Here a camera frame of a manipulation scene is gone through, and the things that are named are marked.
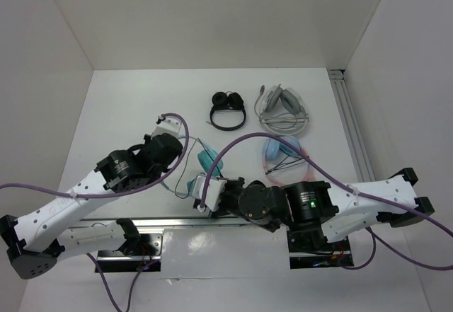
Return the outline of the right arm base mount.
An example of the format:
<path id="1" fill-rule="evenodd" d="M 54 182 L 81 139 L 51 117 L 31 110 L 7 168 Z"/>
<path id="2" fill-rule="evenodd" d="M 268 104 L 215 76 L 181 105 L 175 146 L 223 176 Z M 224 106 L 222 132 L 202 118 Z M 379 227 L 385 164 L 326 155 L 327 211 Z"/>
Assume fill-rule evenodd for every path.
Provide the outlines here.
<path id="1" fill-rule="evenodd" d="M 313 233 L 287 231 L 287 245 L 291 270 L 354 266 L 348 237 L 327 243 Z"/>

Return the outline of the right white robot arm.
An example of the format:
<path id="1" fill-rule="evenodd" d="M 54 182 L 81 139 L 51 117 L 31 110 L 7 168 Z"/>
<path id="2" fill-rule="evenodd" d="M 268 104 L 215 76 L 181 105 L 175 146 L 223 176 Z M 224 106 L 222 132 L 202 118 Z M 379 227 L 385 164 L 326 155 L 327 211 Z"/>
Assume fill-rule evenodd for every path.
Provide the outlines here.
<path id="1" fill-rule="evenodd" d="M 375 224 L 410 226 L 422 220 L 419 213 L 433 214 L 429 198 L 413 190 L 417 180 L 411 168 L 347 190 L 326 181 L 278 187 L 239 178 L 226 181 L 212 217 L 233 215 L 271 233 L 286 226 L 290 240 L 323 250 Z"/>

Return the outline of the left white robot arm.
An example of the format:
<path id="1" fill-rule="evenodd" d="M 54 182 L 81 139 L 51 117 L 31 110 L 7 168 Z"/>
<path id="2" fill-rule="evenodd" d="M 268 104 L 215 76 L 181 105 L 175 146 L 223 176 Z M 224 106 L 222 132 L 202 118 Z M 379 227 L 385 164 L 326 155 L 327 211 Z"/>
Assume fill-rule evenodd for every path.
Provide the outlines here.
<path id="1" fill-rule="evenodd" d="M 75 223 L 119 197 L 157 184 L 182 152 L 183 145 L 170 134 L 146 135 L 142 144 L 109 153 L 63 197 L 24 216 L 3 216 L 1 237 L 12 268 L 20 278 L 33 279 L 77 255 L 136 252 L 145 238 L 131 219 L 86 228 Z"/>

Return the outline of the teal cat-ear headphones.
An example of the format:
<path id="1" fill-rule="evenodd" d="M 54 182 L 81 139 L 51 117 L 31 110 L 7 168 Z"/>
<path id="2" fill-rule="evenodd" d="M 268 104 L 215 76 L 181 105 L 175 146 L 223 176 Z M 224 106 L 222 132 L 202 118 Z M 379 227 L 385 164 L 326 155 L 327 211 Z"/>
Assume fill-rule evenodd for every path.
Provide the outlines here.
<path id="1" fill-rule="evenodd" d="M 195 138 L 195 141 L 199 143 L 200 146 L 202 147 L 202 151 L 197 155 L 197 160 L 200 166 L 202 167 L 203 172 L 197 174 L 192 180 L 187 182 L 188 196 L 193 194 L 193 189 L 195 187 L 197 177 L 199 175 L 202 175 L 203 173 L 206 174 L 207 171 L 212 166 L 212 164 L 214 163 L 216 157 L 218 157 L 218 153 L 214 149 L 212 149 L 208 144 L 203 142 L 203 140 L 201 140 L 200 138 Z M 223 160 L 220 160 L 212 172 L 212 177 L 213 178 L 222 177 L 223 167 L 224 167 Z"/>

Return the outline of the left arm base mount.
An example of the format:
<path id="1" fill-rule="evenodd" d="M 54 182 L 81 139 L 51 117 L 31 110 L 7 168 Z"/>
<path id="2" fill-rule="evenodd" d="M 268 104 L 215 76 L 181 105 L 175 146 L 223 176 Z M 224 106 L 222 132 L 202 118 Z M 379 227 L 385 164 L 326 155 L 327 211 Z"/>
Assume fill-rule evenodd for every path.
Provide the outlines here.
<path id="1" fill-rule="evenodd" d="M 140 229 L 141 242 L 128 255 L 120 251 L 100 250 L 96 259 L 105 273 L 136 272 L 144 268 L 143 272 L 160 272 L 161 255 L 164 244 L 163 229 Z"/>

